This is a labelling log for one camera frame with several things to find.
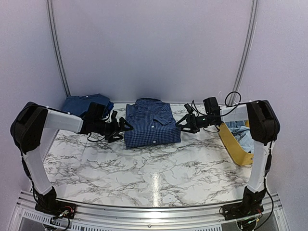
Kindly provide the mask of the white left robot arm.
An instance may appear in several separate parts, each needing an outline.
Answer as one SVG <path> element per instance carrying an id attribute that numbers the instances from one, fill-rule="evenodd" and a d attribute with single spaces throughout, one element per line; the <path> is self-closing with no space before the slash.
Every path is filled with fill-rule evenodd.
<path id="1" fill-rule="evenodd" d="M 90 103 L 88 110 L 77 116 L 47 106 L 28 102 L 13 121 L 10 133 L 21 153 L 22 165 L 29 178 L 34 198 L 39 207 L 50 214 L 57 214 L 61 204 L 43 166 L 40 144 L 44 129 L 54 128 L 77 134 L 97 133 L 109 143 L 122 139 L 121 132 L 133 130 L 123 117 L 116 118 L 117 111 L 108 112 L 104 105 Z"/>

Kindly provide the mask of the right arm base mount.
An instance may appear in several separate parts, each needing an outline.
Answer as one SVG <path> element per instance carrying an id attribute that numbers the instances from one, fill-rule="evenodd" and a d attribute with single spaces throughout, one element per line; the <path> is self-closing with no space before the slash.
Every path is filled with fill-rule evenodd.
<path id="1" fill-rule="evenodd" d="M 252 207 L 248 208 L 242 205 L 242 203 L 223 205 L 219 209 L 219 213 L 224 216 L 225 220 L 244 218 L 260 214 L 263 211 L 264 208 L 261 204 L 253 205 Z"/>

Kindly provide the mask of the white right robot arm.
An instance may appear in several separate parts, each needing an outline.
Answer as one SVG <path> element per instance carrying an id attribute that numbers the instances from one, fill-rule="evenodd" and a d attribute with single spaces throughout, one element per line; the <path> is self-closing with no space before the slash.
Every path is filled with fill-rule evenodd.
<path id="1" fill-rule="evenodd" d="M 251 176 L 245 187 L 243 200 L 238 211 L 248 216 L 260 205 L 267 193 L 266 178 L 270 171 L 272 148 L 280 132 L 280 123 L 267 100 L 238 103 L 221 107 L 215 97 L 204 100 L 206 114 L 195 115 L 195 110 L 185 104 L 187 114 L 176 126 L 183 132 L 197 133 L 201 128 L 219 126 L 227 122 L 248 121 L 250 134 L 254 141 L 254 159 Z"/>

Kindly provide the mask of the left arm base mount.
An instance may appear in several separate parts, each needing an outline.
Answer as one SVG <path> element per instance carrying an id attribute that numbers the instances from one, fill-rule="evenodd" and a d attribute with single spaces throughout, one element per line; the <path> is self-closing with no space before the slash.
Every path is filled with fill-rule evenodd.
<path id="1" fill-rule="evenodd" d="M 49 215 L 53 215 L 54 219 L 69 218 L 73 219 L 75 216 L 77 205 L 74 203 L 57 201 L 55 208 L 46 208 L 36 204 L 35 210 Z"/>

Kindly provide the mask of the blue plaid button shirt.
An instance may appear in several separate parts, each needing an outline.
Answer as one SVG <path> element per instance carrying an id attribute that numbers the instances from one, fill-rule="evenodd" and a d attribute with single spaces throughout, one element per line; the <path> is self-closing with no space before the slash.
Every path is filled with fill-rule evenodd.
<path id="1" fill-rule="evenodd" d="M 126 105 L 126 121 L 133 126 L 133 130 L 124 134 L 127 149 L 181 142 L 181 130 L 176 126 L 169 103 L 138 99 Z"/>

